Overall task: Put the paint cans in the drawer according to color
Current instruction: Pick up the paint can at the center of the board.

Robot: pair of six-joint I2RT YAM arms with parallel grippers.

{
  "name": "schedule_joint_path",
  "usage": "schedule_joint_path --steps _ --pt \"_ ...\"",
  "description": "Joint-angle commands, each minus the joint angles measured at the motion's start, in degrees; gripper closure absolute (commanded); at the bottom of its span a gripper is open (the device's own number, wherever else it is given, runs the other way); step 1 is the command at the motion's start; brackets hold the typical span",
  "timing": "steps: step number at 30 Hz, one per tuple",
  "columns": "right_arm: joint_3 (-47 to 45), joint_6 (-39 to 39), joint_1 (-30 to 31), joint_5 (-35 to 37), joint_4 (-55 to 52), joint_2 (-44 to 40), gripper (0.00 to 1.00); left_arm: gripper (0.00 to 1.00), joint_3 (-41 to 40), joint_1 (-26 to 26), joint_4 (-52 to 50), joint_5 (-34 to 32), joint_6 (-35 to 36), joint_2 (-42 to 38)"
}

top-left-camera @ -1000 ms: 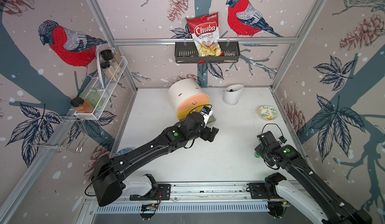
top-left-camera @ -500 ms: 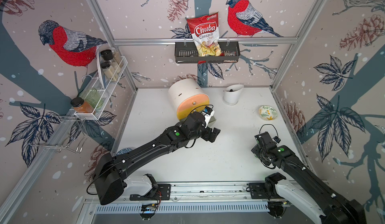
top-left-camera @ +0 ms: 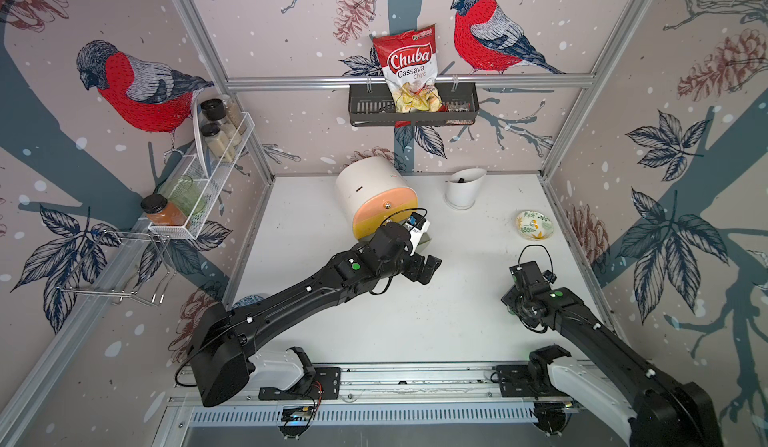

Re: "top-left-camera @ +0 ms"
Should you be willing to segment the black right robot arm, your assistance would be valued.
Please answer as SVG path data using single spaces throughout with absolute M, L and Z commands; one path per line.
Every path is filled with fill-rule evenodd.
M 510 272 L 513 285 L 502 303 L 529 330 L 560 334 L 597 369 L 588 371 L 558 345 L 540 348 L 528 363 L 535 389 L 573 398 L 629 446 L 722 445 L 713 402 L 703 388 L 682 384 L 645 360 L 575 293 L 552 288 L 536 262 Z

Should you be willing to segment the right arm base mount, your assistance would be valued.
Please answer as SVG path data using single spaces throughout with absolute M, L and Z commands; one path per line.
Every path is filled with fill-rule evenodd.
M 541 402 L 571 401 L 572 397 L 554 388 L 548 380 L 535 378 L 527 363 L 496 365 L 491 382 L 499 387 L 503 398 L 533 399 Z

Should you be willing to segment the orange top drawer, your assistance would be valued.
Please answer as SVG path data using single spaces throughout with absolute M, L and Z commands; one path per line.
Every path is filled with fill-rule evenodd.
M 355 213 L 355 224 L 372 220 L 381 221 L 395 212 L 418 206 L 418 196 L 409 187 L 399 187 L 373 195 L 364 201 Z

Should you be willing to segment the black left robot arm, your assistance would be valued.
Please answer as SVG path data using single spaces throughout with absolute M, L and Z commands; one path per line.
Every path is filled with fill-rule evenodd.
M 193 331 L 185 363 L 192 369 L 202 405 L 218 406 L 242 391 L 257 366 L 257 351 L 305 319 L 368 294 L 385 279 L 404 276 L 428 284 L 441 260 L 418 254 L 430 226 L 415 212 L 405 221 L 388 221 L 367 241 L 340 252 L 316 273 L 264 300 L 226 309 L 211 305 Z

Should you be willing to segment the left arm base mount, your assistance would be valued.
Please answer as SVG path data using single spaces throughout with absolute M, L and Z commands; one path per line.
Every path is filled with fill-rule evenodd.
M 283 400 L 336 400 L 339 397 L 341 369 L 339 367 L 313 367 L 288 390 L 263 387 L 259 390 L 261 401 Z

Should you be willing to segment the white round drawer cabinet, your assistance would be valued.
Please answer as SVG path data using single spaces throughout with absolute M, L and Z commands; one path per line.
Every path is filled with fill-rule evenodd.
M 351 221 L 361 204 L 373 195 L 399 187 L 411 188 L 394 165 L 380 157 L 349 165 L 336 178 L 335 187 Z

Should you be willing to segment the grey-green bottom drawer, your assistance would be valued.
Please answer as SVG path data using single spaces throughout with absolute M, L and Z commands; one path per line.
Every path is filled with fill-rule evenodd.
M 428 232 L 424 232 L 422 234 L 420 240 L 419 240 L 419 243 L 418 243 L 417 247 L 416 247 L 416 252 L 417 253 L 422 253 L 427 248 L 427 246 L 429 245 L 430 242 L 431 242 L 431 237 L 430 237 L 429 233 Z

